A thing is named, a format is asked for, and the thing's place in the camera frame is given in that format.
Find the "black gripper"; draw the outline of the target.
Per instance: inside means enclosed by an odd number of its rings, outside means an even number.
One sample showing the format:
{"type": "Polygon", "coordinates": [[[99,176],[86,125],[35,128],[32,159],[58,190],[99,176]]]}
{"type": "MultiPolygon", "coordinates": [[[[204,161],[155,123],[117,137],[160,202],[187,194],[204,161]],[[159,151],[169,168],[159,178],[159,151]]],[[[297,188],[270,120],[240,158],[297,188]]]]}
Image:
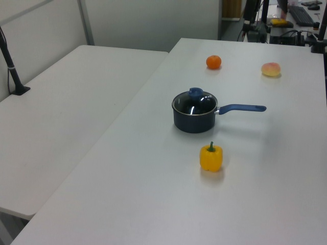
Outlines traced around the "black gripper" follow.
{"type": "Polygon", "coordinates": [[[253,12],[258,11],[260,6],[260,0],[246,0],[245,9],[244,9],[244,25],[251,25],[253,23],[253,12]]]}

